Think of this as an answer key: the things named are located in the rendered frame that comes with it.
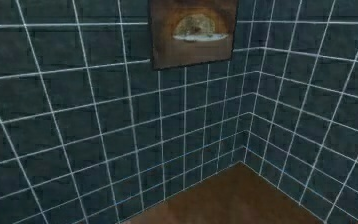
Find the brown framed wall picture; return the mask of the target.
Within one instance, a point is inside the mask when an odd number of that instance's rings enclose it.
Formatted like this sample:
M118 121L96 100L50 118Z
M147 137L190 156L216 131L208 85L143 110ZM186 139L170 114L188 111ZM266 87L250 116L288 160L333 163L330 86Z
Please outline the brown framed wall picture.
M230 59L238 0L149 0L155 70Z

